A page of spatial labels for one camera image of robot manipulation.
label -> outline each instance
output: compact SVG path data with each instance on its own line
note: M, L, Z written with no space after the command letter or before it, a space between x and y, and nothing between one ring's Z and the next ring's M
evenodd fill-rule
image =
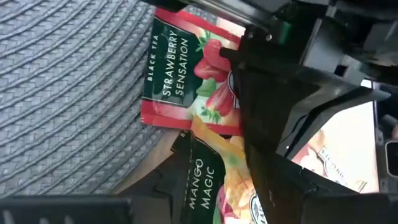
M203 58L203 51L196 51L198 45L195 34L156 17L143 98L188 108L202 84L202 79L193 75L195 65Z
M217 193L224 183L225 168L216 151L200 139L192 138L191 169L188 172L182 223L213 223Z
M235 93L235 85L234 85L234 76L232 74L232 71L228 74L228 88L231 91L231 93L234 95L234 108L239 109L239 100L238 97L236 96Z
M318 156L323 161L323 166L328 178L343 186L347 186L348 183L345 181L344 174L338 168L336 163L333 162L333 159L329 155L328 149L325 146L322 147L321 151L318 153Z
M255 224L267 224L266 216L262 210L259 197L256 192L250 198L251 218Z

